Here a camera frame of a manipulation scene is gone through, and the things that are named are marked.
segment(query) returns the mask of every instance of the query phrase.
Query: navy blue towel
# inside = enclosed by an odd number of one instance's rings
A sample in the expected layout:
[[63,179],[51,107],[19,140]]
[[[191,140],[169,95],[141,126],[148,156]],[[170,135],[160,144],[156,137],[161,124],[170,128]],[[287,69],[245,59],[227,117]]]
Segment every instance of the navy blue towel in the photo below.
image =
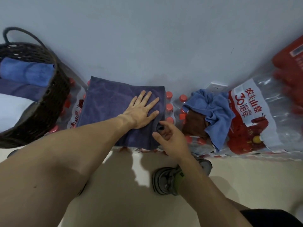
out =
[[6,80],[46,87],[53,76],[54,65],[24,62],[5,57],[0,63],[0,77]]
[[165,87],[132,86],[119,82],[91,77],[89,88],[80,114],[78,126],[104,121],[122,114],[131,100],[140,95],[141,91],[151,91],[152,95],[147,104],[159,97],[159,102],[149,111],[158,110],[158,116],[141,129],[132,129],[115,144],[116,146],[138,147],[147,150],[155,149],[159,143],[154,140],[152,133],[157,131],[158,123],[165,119]]
[[213,94],[200,89],[193,92],[191,98],[184,104],[183,110],[187,112],[188,109],[206,116],[205,120],[210,126],[205,128],[205,132],[208,133],[217,151],[220,151],[235,117],[229,108],[228,93]]
[[30,84],[22,84],[12,80],[0,79],[0,93],[18,96],[38,102],[45,93],[45,87],[39,87]]

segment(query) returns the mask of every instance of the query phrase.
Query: tiled floor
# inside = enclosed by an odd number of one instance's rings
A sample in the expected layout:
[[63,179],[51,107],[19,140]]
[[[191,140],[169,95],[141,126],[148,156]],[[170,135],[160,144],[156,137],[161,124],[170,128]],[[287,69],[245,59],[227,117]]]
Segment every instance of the tiled floor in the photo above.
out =
[[[1,150],[4,160],[12,150]],[[211,160],[211,179],[230,199],[249,208],[293,212],[303,202],[303,163],[243,159]],[[110,153],[84,193],[69,205],[62,227],[199,226],[181,197],[157,196],[150,172],[175,163],[163,154]]]

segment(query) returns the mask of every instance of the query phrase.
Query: gray sneaker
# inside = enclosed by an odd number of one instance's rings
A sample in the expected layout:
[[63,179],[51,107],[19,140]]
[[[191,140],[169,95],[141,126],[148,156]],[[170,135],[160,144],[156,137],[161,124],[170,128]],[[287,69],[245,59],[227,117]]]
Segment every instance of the gray sneaker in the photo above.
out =
[[[207,175],[210,174],[212,170],[212,164],[206,159],[197,159],[203,170]],[[178,165],[176,168],[163,167],[157,169],[152,175],[152,186],[154,192],[159,195],[172,194],[177,196],[178,193],[174,188],[174,180],[176,174],[180,173],[182,170]]]

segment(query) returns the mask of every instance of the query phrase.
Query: wall socket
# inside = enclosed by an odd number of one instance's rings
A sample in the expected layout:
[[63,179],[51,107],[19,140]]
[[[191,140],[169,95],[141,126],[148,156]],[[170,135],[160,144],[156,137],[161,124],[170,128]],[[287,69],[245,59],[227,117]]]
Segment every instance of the wall socket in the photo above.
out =
[[216,82],[211,82],[207,87],[206,87],[206,90],[208,90],[209,92],[212,92],[212,93],[219,93],[219,92],[222,92],[224,91],[224,89],[228,87],[227,85],[225,84],[218,84]]

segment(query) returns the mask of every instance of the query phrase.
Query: wicker basket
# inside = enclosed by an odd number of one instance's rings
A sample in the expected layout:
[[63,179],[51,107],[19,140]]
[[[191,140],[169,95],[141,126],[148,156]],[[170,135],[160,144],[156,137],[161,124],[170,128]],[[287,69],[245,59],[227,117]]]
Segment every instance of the wicker basket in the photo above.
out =
[[[30,35],[40,43],[40,46],[24,42],[9,42],[7,33],[11,30]],[[61,69],[58,58],[35,35],[21,28],[9,27],[3,31],[3,38],[5,44],[0,44],[0,62],[5,57],[9,57],[26,62],[54,64],[55,68],[44,96],[34,110],[28,112],[24,121],[0,133],[0,148],[15,148],[39,139],[54,127],[70,92],[70,82]]]

